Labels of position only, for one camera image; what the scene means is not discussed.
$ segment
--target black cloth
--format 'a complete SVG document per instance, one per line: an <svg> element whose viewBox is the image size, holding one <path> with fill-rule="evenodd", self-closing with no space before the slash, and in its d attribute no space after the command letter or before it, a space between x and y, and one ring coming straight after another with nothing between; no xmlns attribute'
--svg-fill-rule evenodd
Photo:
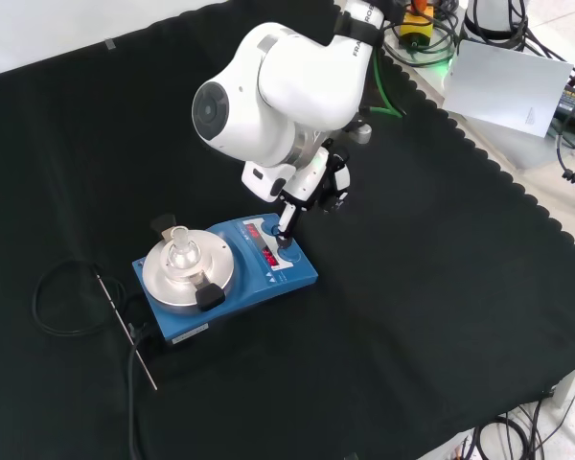
<svg viewBox="0 0 575 460"><path fill-rule="evenodd" d="M1 460L127 457L123 332L43 335L35 282L71 256L135 292L130 262L156 216L206 228L278 211L200 142L192 99L255 25L326 44L336 14L330 1L235 0L0 75ZM148 459L411 460L575 368L572 239L384 70L408 117L371 117L348 202L302 219L318 282L155 360L157 393L139 376ZM67 286L45 297L48 320L102 315L102 302L65 301Z"/></svg>

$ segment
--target wire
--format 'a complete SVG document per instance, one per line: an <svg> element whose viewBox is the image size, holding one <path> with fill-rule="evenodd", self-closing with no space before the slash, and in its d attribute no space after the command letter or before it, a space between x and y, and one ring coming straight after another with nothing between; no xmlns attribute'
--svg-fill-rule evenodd
<svg viewBox="0 0 575 460"><path fill-rule="evenodd" d="M530 460L536 460L536 449L535 449L535 444L537 443L537 441L535 440L535 430L537 429L537 426L539 424L539 414L541 412L541 406L543 404L543 398L541 398L539 400L539 402L537 403L537 407L535 407L535 414L533 415L533 424L530 428L530 446L528 451L530 452L528 455L528 458Z"/></svg>
<svg viewBox="0 0 575 460"><path fill-rule="evenodd" d="M448 62L453 56L453 50L457 46L459 37L456 32L458 26L458 16L455 11L458 8L457 0L438 0L437 2L428 3L429 6L434 7L435 13L434 17L429 16L422 11L419 11L413 2L411 1L411 8L405 7L406 12L410 12L415 16L420 16L424 18L427 22L403 22L401 24L391 24L383 28L384 31L388 29L392 30L392 33L396 37L399 44L403 45L407 49L407 53L412 56L412 59L407 59L401 56L399 53L394 51L387 43L383 42L383 49L388 55L397 62L408 65L414 68L429 67L431 65L436 65L440 63ZM428 45L418 45L417 43L408 42L403 36L400 36L396 28L400 26L418 26L425 27L433 25L437 29L444 32L444 34L432 44ZM418 62L414 60L413 55L416 53L421 53L424 55L438 55L446 54L439 59L432 59L424 62Z"/></svg>
<svg viewBox="0 0 575 460"><path fill-rule="evenodd" d="M530 414L528 412L526 412L526 409L524 409L521 405L519 405L518 408L519 408L519 410L521 410L524 413L524 415L530 421L531 431L532 431L532 427L535 428L535 433L537 434L537 437L539 438L539 442L541 442L541 439L542 439L541 434L539 433L539 429L535 425L533 418L530 416ZM545 460L545 449L544 448L541 448L541 450L540 450L540 458L541 458L541 460Z"/></svg>
<svg viewBox="0 0 575 460"><path fill-rule="evenodd" d="M464 449L467 448L467 439L468 436L466 438L464 438L464 441L462 442L462 449L460 450L460 458L464 460Z"/></svg>
<svg viewBox="0 0 575 460"><path fill-rule="evenodd" d="M560 145L561 145L561 139L563 138L563 134L564 134L564 130L566 129L566 126L568 125L568 122L571 118L573 118L575 116L575 106L573 107L573 109L570 111L570 113L568 114L568 116L566 118L564 118L563 124L560 128L560 131L558 131L558 135L556 136L556 155L558 156L558 162L560 163L560 166L563 167L564 170L564 174L563 177L566 180L569 180L570 182L575 184L575 175L573 171L569 170L565 165L564 165L564 161L563 161L563 157L561 156L560 153Z"/></svg>
<svg viewBox="0 0 575 460"><path fill-rule="evenodd" d="M509 419L508 417L494 417L491 421L487 422L486 424L480 426L478 428L478 434L477 434L477 439L476 439L476 444L477 444L477 450L479 450L479 455L481 455L482 460L489 460L488 457L486 456L486 454L483 451L483 448L481 448L481 432L484 430L484 428L488 425L492 425L492 424L500 424L500 425L506 425L507 427L510 427L513 431L515 431L517 433L517 435L519 436L519 440L521 441L521 445L522 445L522 455L519 458L519 460L526 460L528 458L528 452L529 450L529 440L526 437L526 433L524 432L524 430L521 428L521 426L519 426L515 421Z"/></svg>
<svg viewBox="0 0 575 460"><path fill-rule="evenodd" d="M520 9L520 20L519 20L519 24L517 25L517 28L515 28L515 31L513 32L513 34L507 38L505 41L491 41L489 38L486 37L486 35L483 32L483 29L481 29L481 26L479 25L479 20L477 17L477 4L479 3L479 0L473 0L472 3L472 23L475 26L475 29L477 30L477 35L479 35L479 37L483 40L484 43L486 43L487 45L492 45L492 46L503 46L503 45L508 45L516 40L519 40L519 42L523 42L523 37L524 37L524 28L526 27L526 23L528 21L528 16L526 16L526 5L524 4L524 0L519 0L519 9ZM512 0L509 0L509 3L511 3L512 7L513 7L513 2ZM512 30L514 29L514 24L513 24L513 20L512 20L512 8L508 9L508 13L509 13L509 24L510 27L512 28Z"/></svg>
<svg viewBox="0 0 575 460"><path fill-rule="evenodd" d="M43 331L44 333L46 333L48 335L52 335L52 336L56 336L56 337L84 337L84 336L88 336L88 335L97 334L100 331L102 331L104 328L106 328L106 326L108 326L108 324L112 321L113 313L110 310L106 314L106 317L102 321L100 321L99 323L92 325L92 326L89 326L89 327L86 327L86 328L79 328L79 329L74 329L74 330L57 329L57 328L54 328L52 326L47 325L45 322L43 322L40 319L39 299L40 299L40 293L43 289L43 286L49 280L51 280L61 269L65 268L68 265L87 266L87 267L89 267L89 269L93 273L94 277L97 278L98 280L103 280L104 282L108 281L109 283L115 284L115 286L117 287L117 294L115 296L115 299L111 298L111 300L113 300L113 303L116 306L119 306L121 304L122 298L124 297L126 290L125 290L124 286L117 279L111 278L111 277L102 277L99 274L101 271L100 267L93 262L68 259L68 260L65 260L65 261L62 261L62 262L59 262L59 263L53 265L49 270L47 270L45 273L43 273L41 275L40 279L36 283L36 286L34 288L34 294L32 296L32 319L41 331Z"/></svg>
<svg viewBox="0 0 575 460"><path fill-rule="evenodd" d="M387 115L402 118L403 115L390 103L387 95L385 94L385 90L383 89L383 84L381 83L381 77L380 77L380 65L378 63L377 52L373 52L373 71L375 73L375 82L377 83L377 89L379 90L381 98L383 99L383 103L387 108L371 107L371 111L385 113Z"/></svg>
<svg viewBox="0 0 575 460"><path fill-rule="evenodd" d="M467 452L466 455L462 456L462 460L471 460L471 456L475 450L475 447L477 446L477 440L478 439L479 439L479 427L476 427L472 431L471 445L469 446L469 451Z"/></svg>
<svg viewBox="0 0 575 460"><path fill-rule="evenodd" d="M377 48L375 53L377 53L377 59L378 59L377 64L378 64L378 70L379 70L380 88L383 90L385 97L387 98L388 102L390 102L390 105L392 105L392 107L394 109L396 109L397 112L399 112L401 115L406 117L406 112L401 107L401 105L399 103L397 103L395 99L392 98L392 93L390 93L389 91L385 91L384 82L386 81L386 79L385 79L385 75L383 72L383 50L381 49L380 46Z"/></svg>
<svg viewBox="0 0 575 460"><path fill-rule="evenodd" d="M554 132L556 132L556 135L558 135L559 131L553 125L550 125L550 127L554 130ZM575 150L575 144L573 143L573 141L567 139L566 137L564 137L564 135L563 135L563 142L565 147Z"/></svg>
<svg viewBox="0 0 575 460"><path fill-rule="evenodd" d="M534 42L537 46L539 46L541 48L541 50L543 51L543 53L545 54L545 56L547 58L556 58L557 60L561 60L562 62L566 62L566 59L564 59L562 56L560 56L558 53L554 53L552 50L550 50L549 48L547 48L545 45L543 45L538 38L535 37L535 35L533 34L533 32L526 28L526 37L531 40L532 42ZM541 56L541 54L539 52L537 52L536 50L534 50L532 47L528 46L528 49L533 51L534 53L536 53L538 56Z"/></svg>
<svg viewBox="0 0 575 460"><path fill-rule="evenodd" d="M127 444L130 452L130 460L142 459L141 453L136 447L134 437L134 358L136 357L138 346L153 332L154 328L143 326L138 334L135 335L134 344L130 348L130 353L127 356Z"/></svg>
<svg viewBox="0 0 575 460"><path fill-rule="evenodd" d="M563 426L564 420L566 420L566 416L568 415L568 411L571 410L571 407L573 406L573 403L575 403L575 396L573 397L573 399L571 400L571 404L568 405L568 408L566 409L566 412L564 413L563 419L560 421L560 424L558 426L556 426L556 429L554 429L554 431L552 431L549 436L547 436L542 443L539 444L539 446L535 449L535 452L539 449L541 449L543 447L543 444L545 444L547 441L549 441L549 438L551 438L554 434L556 434L558 432L558 430Z"/></svg>
<svg viewBox="0 0 575 460"><path fill-rule="evenodd" d="M391 115L393 117L399 117L402 118L403 116L401 116L400 114L397 115L397 112L392 111L389 108L382 108L382 107L371 107L371 112L373 113L384 113L385 115Z"/></svg>
<svg viewBox="0 0 575 460"><path fill-rule="evenodd" d="M514 460L514 450L511 448L511 436L509 436L509 412L505 412L505 428L507 428L507 444L509 445L509 455Z"/></svg>

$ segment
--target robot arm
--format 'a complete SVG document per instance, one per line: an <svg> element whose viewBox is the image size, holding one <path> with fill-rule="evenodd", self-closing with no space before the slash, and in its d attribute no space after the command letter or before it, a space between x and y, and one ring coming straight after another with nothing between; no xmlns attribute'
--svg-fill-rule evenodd
<svg viewBox="0 0 575 460"><path fill-rule="evenodd" d="M383 14L361 0L354 20L380 29ZM298 130L333 131L357 113L372 46L337 35L327 47L276 23L256 27L234 58L197 91L194 126L212 148L273 167L290 158Z"/></svg>
<svg viewBox="0 0 575 460"><path fill-rule="evenodd" d="M346 11L380 29L383 14L362 1ZM336 35L324 47L299 34L278 40L260 68L264 100L287 118L318 131L345 127L358 111L373 47Z"/></svg>
<svg viewBox="0 0 575 460"><path fill-rule="evenodd" d="M383 13L361 0L348 0L345 12L373 35L383 23ZM280 24L262 24L194 97L200 137L245 162L242 182L258 197L286 202L280 238L311 207L325 178L341 183L337 197L346 195L344 162L337 180L334 156L322 144L357 114L373 47L345 35L324 47Z"/></svg>

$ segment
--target white paper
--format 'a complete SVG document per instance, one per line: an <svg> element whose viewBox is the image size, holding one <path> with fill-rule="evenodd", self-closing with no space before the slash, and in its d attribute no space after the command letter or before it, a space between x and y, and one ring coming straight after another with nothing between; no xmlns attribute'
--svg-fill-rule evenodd
<svg viewBox="0 0 575 460"><path fill-rule="evenodd" d="M544 137L572 68L567 62L462 41L443 108Z"/></svg>

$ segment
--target red led display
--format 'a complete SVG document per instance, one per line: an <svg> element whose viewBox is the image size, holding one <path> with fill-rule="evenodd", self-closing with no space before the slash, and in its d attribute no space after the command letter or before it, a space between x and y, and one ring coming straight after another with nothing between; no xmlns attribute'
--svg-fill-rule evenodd
<svg viewBox="0 0 575 460"><path fill-rule="evenodd" d="M275 256L273 256L272 251L268 249L265 239L262 238L262 235L260 235L258 228L253 223L246 223L245 228L247 229L247 232L249 232L249 235L251 235L251 238L253 238L253 241L256 243L258 248L262 251L262 255L268 264L270 266L279 265L277 259L275 259Z"/></svg>
<svg viewBox="0 0 575 460"><path fill-rule="evenodd" d="M277 262L277 259L275 259L275 256L272 255L272 252L270 252L270 249L268 249L268 247L265 247L262 250L262 253L264 254L264 257L266 258L266 261L270 266L277 266L279 264Z"/></svg>
<svg viewBox="0 0 575 460"><path fill-rule="evenodd" d="M247 231L253 238L260 238L260 233L253 223L248 223L245 227L247 227Z"/></svg>

